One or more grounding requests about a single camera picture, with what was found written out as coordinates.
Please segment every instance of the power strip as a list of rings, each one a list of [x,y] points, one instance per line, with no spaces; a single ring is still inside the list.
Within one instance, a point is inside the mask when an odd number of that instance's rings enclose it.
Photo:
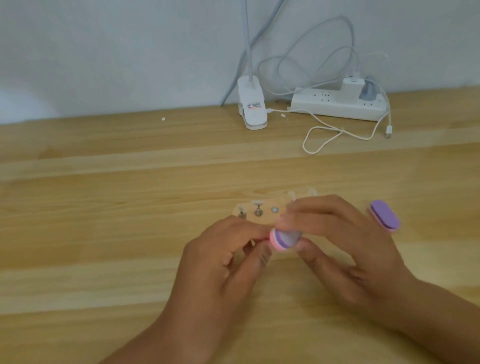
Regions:
[[[338,118],[379,121],[387,113],[387,102],[380,93],[371,101],[360,99],[364,86],[365,80],[349,77],[343,80],[339,91],[297,88],[298,92],[293,94],[288,110]]]

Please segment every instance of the white wall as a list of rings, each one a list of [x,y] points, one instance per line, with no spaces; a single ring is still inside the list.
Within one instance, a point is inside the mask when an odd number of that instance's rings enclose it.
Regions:
[[[251,34],[275,3],[249,0]],[[361,56],[390,56],[364,62],[389,91],[480,83],[478,0],[286,0],[254,62],[340,14]],[[293,55],[313,69],[348,43],[331,24]],[[240,0],[0,0],[0,123],[216,104],[242,46]]]

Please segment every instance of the wood grain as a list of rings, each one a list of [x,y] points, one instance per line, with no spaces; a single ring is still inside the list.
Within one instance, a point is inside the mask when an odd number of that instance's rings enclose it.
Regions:
[[[301,149],[310,116],[272,113],[252,132],[236,106],[1,126],[0,362],[99,361],[161,311],[186,242],[239,203],[310,187],[361,209],[387,201],[412,271],[480,304],[480,88],[391,99],[391,139],[381,126],[316,156]],[[338,307],[287,252],[213,362],[437,361]]]

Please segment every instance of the pink nail buffer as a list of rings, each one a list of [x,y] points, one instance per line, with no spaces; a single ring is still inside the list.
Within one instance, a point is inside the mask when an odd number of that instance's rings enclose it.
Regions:
[[[280,231],[273,229],[270,232],[270,242],[275,249],[282,252],[293,247],[300,239],[301,231]]]
[[[380,226],[394,232],[400,227],[400,221],[385,201],[375,200],[370,204],[370,213]]]

